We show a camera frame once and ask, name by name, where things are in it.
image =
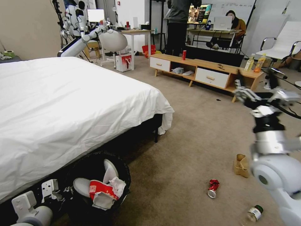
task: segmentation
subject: wooden tv stand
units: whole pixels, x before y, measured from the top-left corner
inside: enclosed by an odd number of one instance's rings
[[[246,87],[254,91],[258,85],[260,77],[263,75],[263,72],[255,73],[253,71],[245,71],[244,68],[241,67],[234,67],[198,59],[182,60],[181,57],[165,54],[154,54],[150,57],[150,67],[156,69],[155,76],[157,76],[158,71],[181,76],[190,80],[189,86],[191,86],[193,82],[198,82],[233,92],[235,90],[234,81],[236,80],[237,70],[239,69],[240,73],[244,76]],[[194,73],[189,76],[173,73],[171,70],[176,67],[183,67],[185,71],[191,70]]]

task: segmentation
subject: gray jacket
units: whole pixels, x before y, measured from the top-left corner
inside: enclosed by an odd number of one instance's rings
[[[199,7],[202,4],[201,0],[171,0],[171,9],[169,14],[170,23],[186,24],[188,21],[189,8],[193,4]]]

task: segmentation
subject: mattress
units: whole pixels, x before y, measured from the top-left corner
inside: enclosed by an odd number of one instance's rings
[[[173,108],[156,88],[76,57],[0,64],[0,200]]]

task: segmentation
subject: plastic bottle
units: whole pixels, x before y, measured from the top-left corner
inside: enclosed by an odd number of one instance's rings
[[[263,213],[263,208],[259,205],[256,205],[249,209],[247,212],[244,212],[241,216],[240,225],[241,226],[252,226],[256,225],[256,222],[260,219]]]
[[[247,61],[247,64],[245,66],[245,71],[250,71],[253,67],[253,64],[254,64],[254,57],[255,57],[255,54],[252,54],[250,59]]]
[[[256,67],[254,69],[254,72],[260,72],[261,68],[262,68],[262,65],[264,63],[264,61],[266,60],[266,54],[264,53],[258,60],[257,64],[256,64]]]

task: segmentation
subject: drawer handle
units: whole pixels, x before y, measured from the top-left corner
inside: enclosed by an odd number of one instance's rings
[[[210,77],[210,76],[206,76],[206,78],[208,78],[208,79],[210,79],[210,80],[215,80],[215,78],[213,78],[213,77]]]

